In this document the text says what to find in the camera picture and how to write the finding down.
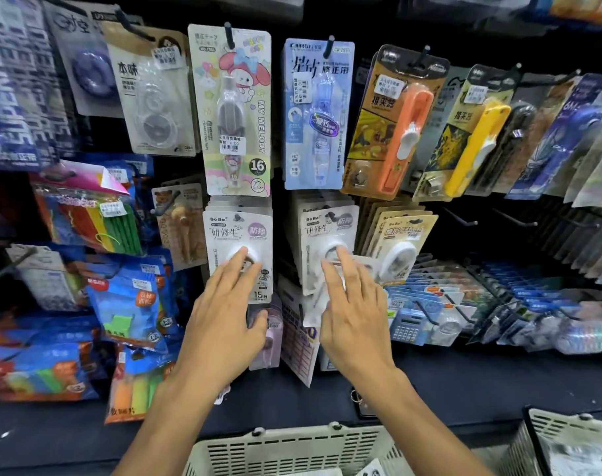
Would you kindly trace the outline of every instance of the store shelf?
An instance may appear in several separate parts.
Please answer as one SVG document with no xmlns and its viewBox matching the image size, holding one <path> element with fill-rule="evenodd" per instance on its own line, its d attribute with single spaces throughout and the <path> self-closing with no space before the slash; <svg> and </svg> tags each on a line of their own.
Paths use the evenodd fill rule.
<svg viewBox="0 0 602 476">
<path fill-rule="evenodd" d="M 525 354 L 502 347 L 394 346 L 431 409 L 472 447 L 499 444 L 516 427 L 522 406 L 602 416 L 602 358 Z M 213 408 L 201 436 L 246 433 L 255 427 L 365 424 L 349 399 L 347 380 L 316 373 L 310 389 L 287 367 L 245 373 Z M 103 425 L 103 401 L 78 404 L 0 403 L 1 474 L 108 474 L 138 423 Z"/>
</svg>

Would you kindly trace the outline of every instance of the purple package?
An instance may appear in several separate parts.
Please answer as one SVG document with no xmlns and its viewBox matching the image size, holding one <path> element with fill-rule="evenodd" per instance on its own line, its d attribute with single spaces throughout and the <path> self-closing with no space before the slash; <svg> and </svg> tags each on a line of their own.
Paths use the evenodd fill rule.
<svg viewBox="0 0 602 476">
<path fill-rule="evenodd" d="M 602 75 L 587 73 L 535 148 L 507 199 L 536 200 L 583 138 L 602 125 Z"/>
</svg>

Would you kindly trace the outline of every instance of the purple oval label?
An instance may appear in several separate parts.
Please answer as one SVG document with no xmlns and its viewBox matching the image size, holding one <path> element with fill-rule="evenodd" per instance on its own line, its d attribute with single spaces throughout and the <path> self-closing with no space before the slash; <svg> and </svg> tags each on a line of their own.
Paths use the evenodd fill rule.
<svg viewBox="0 0 602 476">
<path fill-rule="evenodd" d="M 265 239 L 265 227 L 258 222 L 253 222 L 248 226 L 248 236 L 251 239 Z"/>
<path fill-rule="evenodd" d="M 328 137 L 335 137 L 338 135 L 339 127 L 336 121 L 319 111 L 315 111 L 310 115 L 310 127 L 318 133 Z"/>
<path fill-rule="evenodd" d="M 346 214 L 341 215 L 338 218 L 337 226 L 339 229 L 350 228 L 350 227 L 352 227 L 353 222 L 354 222 L 354 217 L 352 216 L 352 214 L 346 213 Z"/>
</svg>

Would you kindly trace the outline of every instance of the orange paper clipper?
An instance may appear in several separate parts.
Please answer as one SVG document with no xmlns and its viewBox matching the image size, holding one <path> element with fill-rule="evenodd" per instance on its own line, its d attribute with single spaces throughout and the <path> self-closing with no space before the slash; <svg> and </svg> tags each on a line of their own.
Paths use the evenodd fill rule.
<svg viewBox="0 0 602 476">
<path fill-rule="evenodd" d="M 420 140 L 420 133 L 432 103 L 433 93 L 424 85 L 415 83 L 405 91 L 400 117 L 395 125 L 394 136 L 387 148 L 387 157 L 380 174 L 378 190 L 382 193 L 397 191 Z"/>
</svg>

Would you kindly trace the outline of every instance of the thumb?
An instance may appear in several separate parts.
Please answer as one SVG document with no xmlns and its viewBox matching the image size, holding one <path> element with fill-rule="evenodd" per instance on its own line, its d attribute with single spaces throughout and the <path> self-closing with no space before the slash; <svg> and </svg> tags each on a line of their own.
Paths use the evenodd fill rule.
<svg viewBox="0 0 602 476">
<path fill-rule="evenodd" d="M 264 347 L 265 343 L 265 331 L 268 329 L 268 311 L 262 309 L 257 314 L 253 327 L 248 330 L 250 338 L 254 341 L 254 344 L 258 346 L 258 351 Z"/>
</svg>

